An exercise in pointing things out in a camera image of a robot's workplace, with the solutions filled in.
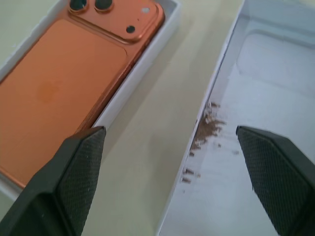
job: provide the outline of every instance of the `textured grip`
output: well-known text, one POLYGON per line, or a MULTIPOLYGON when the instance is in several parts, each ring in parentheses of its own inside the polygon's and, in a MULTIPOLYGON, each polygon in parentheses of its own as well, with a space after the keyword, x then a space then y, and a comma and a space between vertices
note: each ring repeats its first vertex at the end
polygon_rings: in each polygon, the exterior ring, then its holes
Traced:
POLYGON ((57 197, 76 236, 83 231, 96 190, 104 136, 100 130, 80 144, 57 188, 57 197))
POLYGON ((278 234, 294 235, 314 210, 314 190, 281 148, 284 143, 286 147, 294 144, 270 132, 256 131, 237 130, 253 189, 278 234))

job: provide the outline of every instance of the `white box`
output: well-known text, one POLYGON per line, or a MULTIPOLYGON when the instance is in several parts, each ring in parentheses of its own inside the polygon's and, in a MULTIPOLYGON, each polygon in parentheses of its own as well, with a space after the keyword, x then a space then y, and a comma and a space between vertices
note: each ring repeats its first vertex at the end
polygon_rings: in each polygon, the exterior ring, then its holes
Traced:
MULTIPOLYGON (((157 34, 154 36, 149 46, 146 48, 138 62, 120 85, 110 102, 99 116, 94 126, 110 127, 122 107, 125 105, 131 94, 134 92, 141 79, 148 71, 159 52, 166 45, 172 34, 180 23, 181 5, 177 0, 156 0, 165 14, 165 21, 157 34)), ((32 30, 31 35, 25 38, 17 47, 12 55, 0 66, 0 81, 14 67, 19 59, 24 55, 28 48, 44 33, 45 29, 53 22, 58 13, 66 6, 68 1, 60 0, 48 11, 47 16, 43 17, 39 24, 32 30)), ((4 176, 0 175, 0 191, 9 198, 15 200, 21 189, 11 183, 4 176)))
POLYGON ((289 137, 315 163, 314 104, 315 10, 282 0, 245 0, 209 82, 157 235, 278 235, 252 190, 236 127, 289 137), (225 124, 189 156, 209 113, 225 124), (195 175, 184 175, 185 168, 195 175))

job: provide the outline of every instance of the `smartphone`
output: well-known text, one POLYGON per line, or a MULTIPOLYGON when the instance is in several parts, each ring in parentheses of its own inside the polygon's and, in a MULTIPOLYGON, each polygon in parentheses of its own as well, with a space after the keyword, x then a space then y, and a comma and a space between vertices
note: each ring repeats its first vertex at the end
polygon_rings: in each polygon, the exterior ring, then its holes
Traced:
POLYGON ((24 188, 90 128, 163 21, 152 0, 71 0, 0 84, 0 172, 24 188))

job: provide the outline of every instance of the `camera lens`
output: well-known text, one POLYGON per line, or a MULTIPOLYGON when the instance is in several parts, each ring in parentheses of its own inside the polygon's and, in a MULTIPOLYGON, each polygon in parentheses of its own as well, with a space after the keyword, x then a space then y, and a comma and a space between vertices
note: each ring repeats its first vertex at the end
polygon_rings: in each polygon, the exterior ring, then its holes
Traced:
POLYGON ((108 10, 112 4, 113 0, 96 0, 95 8, 100 11, 105 11, 108 10))
POLYGON ((74 11, 79 11, 83 9, 87 4, 86 0, 71 0, 70 1, 70 8, 74 11))
POLYGON ((128 26, 126 28, 127 33, 133 33, 136 30, 136 28, 134 26, 128 26))

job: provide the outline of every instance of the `orange smartphone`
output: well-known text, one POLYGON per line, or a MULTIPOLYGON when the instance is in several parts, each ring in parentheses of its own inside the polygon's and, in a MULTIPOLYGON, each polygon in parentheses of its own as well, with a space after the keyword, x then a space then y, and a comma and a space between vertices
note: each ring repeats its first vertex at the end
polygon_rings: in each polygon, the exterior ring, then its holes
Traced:
POLYGON ((90 128, 164 21, 152 0, 72 0, 0 84, 0 172, 24 188, 90 128))

